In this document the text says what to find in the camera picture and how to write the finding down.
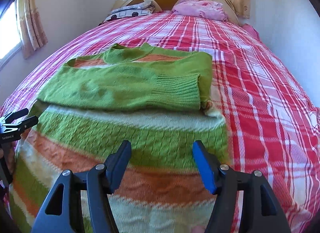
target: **black clamp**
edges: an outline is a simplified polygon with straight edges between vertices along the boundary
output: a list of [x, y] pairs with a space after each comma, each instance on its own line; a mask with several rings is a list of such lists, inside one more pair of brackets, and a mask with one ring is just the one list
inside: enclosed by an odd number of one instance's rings
[[239, 233], [290, 233], [284, 212], [264, 175], [236, 172], [221, 164], [201, 141], [193, 143], [193, 157], [202, 181], [217, 195], [205, 233], [229, 233], [236, 207], [237, 191], [244, 191]]
[[119, 233], [107, 194], [119, 188], [131, 157], [131, 144], [123, 141], [103, 164], [86, 172], [63, 171], [45, 198], [31, 233], [84, 233], [80, 191], [86, 190], [95, 233]]
[[9, 155], [11, 148], [11, 142], [18, 141], [21, 139], [21, 134], [28, 128], [38, 123], [36, 116], [27, 118], [19, 123], [12, 124], [12, 122], [18, 118], [21, 118], [29, 113], [27, 108], [17, 112], [10, 112], [0, 118], [0, 148], [2, 148], [4, 155], [0, 159], [0, 180], [6, 188], [12, 182], [12, 175], [10, 174], [6, 159]]
[[[206, 233], [229, 233], [237, 191], [244, 191], [239, 233], [290, 233], [284, 212], [260, 171], [236, 172], [206, 151], [201, 141], [193, 144], [193, 157], [204, 186], [217, 195]], [[131, 144], [123, 141], [118, 151], [87, 172], [60, 174], [36, 217], [31, 233], [84, 233], [80, 191], [86, 190], [94, 233], [119, 233], [107, 194], [119, 187], [131, 157]]]

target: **pillow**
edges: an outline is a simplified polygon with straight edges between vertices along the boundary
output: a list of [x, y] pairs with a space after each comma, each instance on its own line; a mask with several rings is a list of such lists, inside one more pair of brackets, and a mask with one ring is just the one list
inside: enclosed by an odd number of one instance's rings
[[258, 41], [260, 40], [259, 33], [250, 24], [246, 23], [244, 26], [242, 26], [242, 29], [250, 33], [251, 36], [257, 39]]
[[115, 20], [115, 19], [120, 19], [124, 17], [136, 17], [136, 16], [143, 16], [143, 15], [151, 15], [156, 8], [151, 2], [149, 2], [148, 7], [146, 8], [137, 8], [137, 5], [130, 5], [130, 6], [125, 6], [121, 7], [119, 9], [113, 10], [109, 13], [108, 17], [102, 22], [110, 21], [110, 20]]
[[227, 21], [228, 15], [223, 4], [206, 0], [181, 0], [172, 8], [175, 15], [194, 16], [216, 21]]

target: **ribbed cuff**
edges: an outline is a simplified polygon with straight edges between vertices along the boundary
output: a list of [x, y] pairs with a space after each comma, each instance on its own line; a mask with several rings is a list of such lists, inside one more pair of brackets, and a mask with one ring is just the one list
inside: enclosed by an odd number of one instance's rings
[[198, 79], [200, 74], [182, 77], [159, 75], [151, 92], [151, 105], [176, 111], [200, 109]]

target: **green stripe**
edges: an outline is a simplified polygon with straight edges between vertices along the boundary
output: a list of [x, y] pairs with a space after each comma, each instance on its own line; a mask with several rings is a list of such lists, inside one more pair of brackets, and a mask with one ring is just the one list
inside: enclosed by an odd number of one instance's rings
[[[19, 183], [23, 186], [25, 195], [28, 196], [31, 202], [38, 205], [40, 209], [45, 197], [49, 192], [49, 189], [40, 183], [39, 180], [30, 172], [21, 157], [18, 157], [16, 161], [14, 179], [19, 181]], [[26, 216], [15, 204], [12, 194], [10, 194], [10, 210], [12, 212], [14, 221], [17, 223], [22, 233], [30, 233], [31, 227], [26, 221]], [[90, 219], [84, 218], [83, 220], [85, 232], [93, 233]]]
[[31, 227], [26, 220], [26, 216], [23, 211], [14, 202], [12, 194], [10, 194], [10, 212], [14, 222], [22, 233], [30, 233]]
[[34, 102], [33, 106], [31, 107], [28, 117], [31, 116], [37, 116], [39, 117], [45, 110], [46, 108], [49, 106], [49, 104], [44, 103], [40, 100], [36, 100], [36, 102]]
[[74, 151], [106, 158], [123, 140], [132, 145], [131, 163], [150, 167], [192, 169], [196, 165], [192, 144], [202, 140], [218, 159], [226, 159], [225, 125], [210, 131], [186, 132], [113, 124], [78, 115], [45, 111], [39, 118], [37, 131]]
[[19, 184], [23, 186], [26, 196], [28, 196], [30, 200], [40, 208], [49, 192], [49, 189], [40, 183], [30, 172], [25, 161], [20, 156], [18, 156], [16, 160], [14, 180], [18, 181]]

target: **bed sheet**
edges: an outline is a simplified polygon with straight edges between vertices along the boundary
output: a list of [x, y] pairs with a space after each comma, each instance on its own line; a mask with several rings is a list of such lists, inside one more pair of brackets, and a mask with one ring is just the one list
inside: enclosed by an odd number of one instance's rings
[[232, 23], [168, 12], [108, 22], [44, 60], [8, 97], [0, 115], [30, 109], [43, 84], [67, 60], [103, 52], [114, 43], [135, 47], [144, 42], [212, 55], [211, 99], [226, 118], [230, 165], [262, 171], [292, 232], [301, 232], [320, 207], [320, 109], [263, 43]]

